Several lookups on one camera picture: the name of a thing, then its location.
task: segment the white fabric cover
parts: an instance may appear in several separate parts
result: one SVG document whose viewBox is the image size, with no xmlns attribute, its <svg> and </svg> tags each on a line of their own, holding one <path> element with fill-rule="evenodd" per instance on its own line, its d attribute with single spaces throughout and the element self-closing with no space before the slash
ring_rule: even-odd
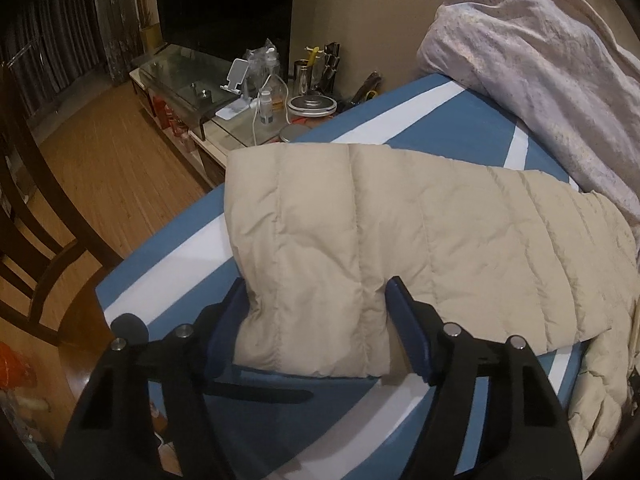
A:
<svg viewBox="0 0 640 480">
<path fill-rule="evenodd" d="M 406 373 L 383 298 L 397 274 L 476 337 L 521 334 L 537 354 L 594 338 L 570 423 L 579 452 L 606 450 L 640 278 L 631 230 L 604 196 L 388 146 L 272 144 L 229 155 L 225 217 L 252 302 L 236 363 Z"/>
<path fill-rule="evenodd" d="M 624 20 L 612 0 L 591 1 Z M 618 206 L 640 246 L 640 61 L 616 42 L 622 25 L 586 0 L 446 0 L 417 61 L 520 117 L 581 189 Z"/>
</svg>

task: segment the white charging cord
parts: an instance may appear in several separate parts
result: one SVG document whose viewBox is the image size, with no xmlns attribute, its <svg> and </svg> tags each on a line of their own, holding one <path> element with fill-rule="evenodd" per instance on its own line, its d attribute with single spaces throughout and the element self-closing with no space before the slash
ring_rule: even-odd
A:
<svg viewBox="0 0 640 480">
<path fill-rule="evenodd" d="M 260 87 L 260 89 L 258 90 L 258 97 L 255 98 L 255 112 L 254 112 L 254 120 L 251 123 L 251 131 L 254 134 L 254 146 L 258 145 L 258 142 L 255 139 L 255 118 L 258 116 L 258 111 L 260 109 L 260 92 L 262 92 L 262 90 L 264 90 L 265 86 L 267 86 L 267 83 L 269 82 L 269 79 L 271 79 L 271 77 L 274 76 L 277 79 L 280 80 L 280 82 L 282 83 L 282 86 L 284 86 L 284 89 L 286 91 L 285 93 L 285 97 L 284 97 L 284 101 L 282 102 L 282 105 L 284 106 L 284 117 L 287 120 L 287 124 L 291 124 L 291 121 L 289 120 L 289 110 L 287 109 L 287 102 L 289 101 L 289 87 L 287 86 L 287 84 L 284 82 L 284 80 L 275 72 L 272 72 L 268 75 L 266 81 L 264 82 L 264 84 Z"/>
</svg>

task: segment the metal cup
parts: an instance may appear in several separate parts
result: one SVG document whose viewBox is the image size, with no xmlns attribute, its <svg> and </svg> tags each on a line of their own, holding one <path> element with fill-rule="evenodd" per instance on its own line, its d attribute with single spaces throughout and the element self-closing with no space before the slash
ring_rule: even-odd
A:
<svg viewBox="0 0 640 480">
<path fill-rule="evenodd" d="M 306 59 L 299 59 L 293 63 L 293 95 L 307 95 L 311 86 L 311 73 L 313 67 L 306 65 Z"/>
</svg>

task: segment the wooden chair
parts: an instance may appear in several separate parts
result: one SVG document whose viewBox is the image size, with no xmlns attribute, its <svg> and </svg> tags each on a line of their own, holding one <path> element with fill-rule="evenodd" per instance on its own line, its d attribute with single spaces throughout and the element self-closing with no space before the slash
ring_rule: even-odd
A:
<svg viewBox="0 0 640 480">
<path fill-rule="evenodd" d="M 17 84 L 5 64 L 0 64 L 0 130 L 4 131 L 8 143 L 17 150 L 44 199 L 75 237 L 63 247 L 44 229 L 24 203 L 12 179 L 5 159 L 7 153 L 0 153 L 2 192 L 15 215 L 53 254 L 52 257 L 45 256 L 24 237 L 4 210 L 0 210 L 0 253 L 11 258 L 36 283 L 32 288 L 0 260 L 0 277 L 30 300 L 27 314 L 0 301 L 0 317 L 58 347 L 67 381 L 77 398 L 95 362 L 113 337 L 97 303 L 94 289 L 122 259 L 98 236 L 56 181 L 31 135 Z M 71 302 L 58 330 L 52 330 L 40 322 L 45 300 L 64 270 L 85 251 L 91 253 L 102 268 Z"/>
</svg>

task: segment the chair seat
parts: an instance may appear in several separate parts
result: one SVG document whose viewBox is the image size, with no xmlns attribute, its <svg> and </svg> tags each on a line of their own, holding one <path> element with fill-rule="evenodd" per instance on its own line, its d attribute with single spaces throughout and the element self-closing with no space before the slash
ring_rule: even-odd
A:
<svg viewBox="0 0 640 480">
<path fill-rule="evenodd" d="M 75 399 L 82 394 L 98 359 L 113 340 L 95 295 L 111 269 L 101 267 L 84 284 L 65 312 L 58 334 L 60 363 Z"/>
</svg>

